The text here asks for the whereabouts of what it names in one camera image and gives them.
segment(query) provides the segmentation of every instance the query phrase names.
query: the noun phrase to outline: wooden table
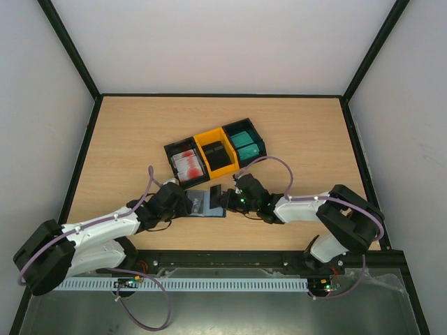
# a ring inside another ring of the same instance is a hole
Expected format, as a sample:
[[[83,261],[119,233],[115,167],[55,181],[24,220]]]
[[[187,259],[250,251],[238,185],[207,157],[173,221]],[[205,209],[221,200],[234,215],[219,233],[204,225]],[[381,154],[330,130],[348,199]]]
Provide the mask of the wooden table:
[[[68,222],[108,214],[139,198],[148,165],[154,166],[159,181],[172,178],[164,145],[246,117],[264,139],[267,153],[292,168],[292,195],[345,184],[365,196],[336,98],[105,97]],[[284,192],[288,184],[286,168],[276,161],[260,162],[249,171],[269,192]],[[215,184],[232,187],[231,175],[195,188]],[[269,225],[228,212],[226,218],[178,218],[167,230],[142,232],[130,240],[139,249],[153,250],[285,251],[303,250],[325,233],[322,223]]]

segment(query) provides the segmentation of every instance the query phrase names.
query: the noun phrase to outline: gray floor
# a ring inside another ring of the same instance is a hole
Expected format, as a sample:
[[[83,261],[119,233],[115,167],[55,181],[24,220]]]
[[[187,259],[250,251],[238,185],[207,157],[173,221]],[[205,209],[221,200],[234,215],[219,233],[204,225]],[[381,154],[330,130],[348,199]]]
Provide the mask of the gray floor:
[[[366,279],[349,296],[312,301],[306,293],[171,292],[173,318],[159,334],[418,334],[399,279]],[[342,277],[345,285],[353,280]],[[160,292],[126,301],[137,319],[158,327],[166,316]],[[34,297],[21,335],[147,334],[135,326],[111,292],[51,292]]]

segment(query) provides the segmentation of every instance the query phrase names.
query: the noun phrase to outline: white vent grille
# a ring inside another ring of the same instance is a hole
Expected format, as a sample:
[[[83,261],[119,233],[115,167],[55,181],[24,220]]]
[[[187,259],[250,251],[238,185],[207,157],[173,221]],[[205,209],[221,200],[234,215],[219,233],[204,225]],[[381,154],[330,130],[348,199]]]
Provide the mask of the white vent grille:
[[[118,278],[68,278],[55,290],[58,291],[109,291],[117,287]],[[171,292],[307,292],[307,279],[208,279],[208,278],[158,278],[167,291]],[[159,291],[149,279],[135,284],[139,291]]]

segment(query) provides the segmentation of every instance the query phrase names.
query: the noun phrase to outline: gray wall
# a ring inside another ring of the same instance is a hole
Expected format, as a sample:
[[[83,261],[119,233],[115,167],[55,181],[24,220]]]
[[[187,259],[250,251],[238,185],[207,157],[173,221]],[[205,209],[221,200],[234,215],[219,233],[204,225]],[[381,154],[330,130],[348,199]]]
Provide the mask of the gray wall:
[[[101,92],[343,94],[394,0],[54,0]]]
[[[0,334],[23,292],[13,254],[58,217],[92,105],[37,1],[0,1]]]
[[[394,248],[447,328],[447,2],[410,2],[351,101]]]

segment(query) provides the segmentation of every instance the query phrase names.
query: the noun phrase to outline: black frame bar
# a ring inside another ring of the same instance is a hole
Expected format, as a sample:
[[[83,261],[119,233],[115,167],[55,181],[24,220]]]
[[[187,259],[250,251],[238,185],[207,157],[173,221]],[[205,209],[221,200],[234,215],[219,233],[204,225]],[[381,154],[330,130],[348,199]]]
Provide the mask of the black frame bar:
[[[95,103],[91,112],[89,125],[87,127],[84,140],[82,142],[81,150],[78,159],[75,164],[73,176],[71,178],[64,205],[62,207],[61,215],[59,217],[59,223],[63,224],[68,218],[68,214],[73,203],[73,198],[78,186],[82,167],[84,165],[85,158],[87,156],[91,137],[94,132],[94,127],[98,114],[101,109],[101,103],[104,96],[160,96],[160,97],[215,97],[215,98],[337,98],[339,99],[342,107],[342,112],[348,129],[349,137],[353,147],[353,152],[356,157],[360,177],[362,179],[363,187],[368,201],[375,206],[379,207],[377,202],[374,186],[371,181],[369,170],[366,164],[365,157],[363,155],[362,147],[357,134],[356,126],[353,122],[352,114],[349,109],[349,101],[359,87],[362,79],[366,75],[369,67],[372,65],[377,54],[385,43],[387,37],[390,35],[398,19],[402,15],[409,0],[397,0],[388,14],[385,22],[383,23],[380,31],[378,32],[374,42],[369,48],[365,58],[354,75],[351,83],[349,84],[345,94],[340,95],[308,95],[308,94],[101,94],[96,87],[87,67],[84,64],[79,52],[77,51],[71,37],[69,36],[64,23],[61,21],[56,9],[54,8],[51,0],[37,0],[41,5],[41,8],[48,18],[48,21],[52,25],[54,31],[59,37],[62,45],[67,51],[73,64],[78,70],[82,80],[88,88],[91,96],[94,98]],[[411,305],[416,317],[416,321],[419,326],[420,333],[425,335],[429,334],[429,329],[423,315],[422,308],[420,306],[416,289],[414,288],[413,280],[408,269],[404,254],[402,251],[390,250],[390,240],[386,233],[384,238],[380,241],[381,251],[369,251],[367,253],[367,265],[371,268],[398,268],[401,271],[404,279],[406,291],[409,293]],[[272,268],[278,269],[285,274],[301,274],[305,278],[313,278],[315,274],[303,273],[301,269],[294,269],[293,259],[301,258],[302,251],[141,251],[142,256],[150,262],[150,260],[157,260],[157,264],[162,265],[163,262],[169,260],[169,264],[175,263],[178,267],[262,267],[265,263],[269,263]],[[340,256],[344,262],[345,267],[361,267],[361,257],[359,255],[345,255]],[[10,331],[10,335],[17,335],[20,333],[20,328],[23,323],[25,313],[31,299],[31,291],[25,289],[22,300],[20,302],[17,314],[15,316],[13,326]]]

